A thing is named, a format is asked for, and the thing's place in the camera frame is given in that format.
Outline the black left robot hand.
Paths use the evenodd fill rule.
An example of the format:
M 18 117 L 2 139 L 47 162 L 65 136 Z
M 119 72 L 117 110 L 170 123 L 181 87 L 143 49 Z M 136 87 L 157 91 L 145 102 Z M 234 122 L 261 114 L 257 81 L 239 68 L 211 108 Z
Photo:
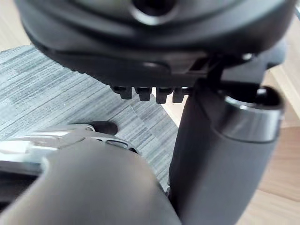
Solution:
M 294 0 L 18 0 L 47 57 L 108 85 L 174 103 L 187 96 L 169 168 L 185 224 L 235 224 L 276 146 L 285 102 L 263 87 L 285 58 Z

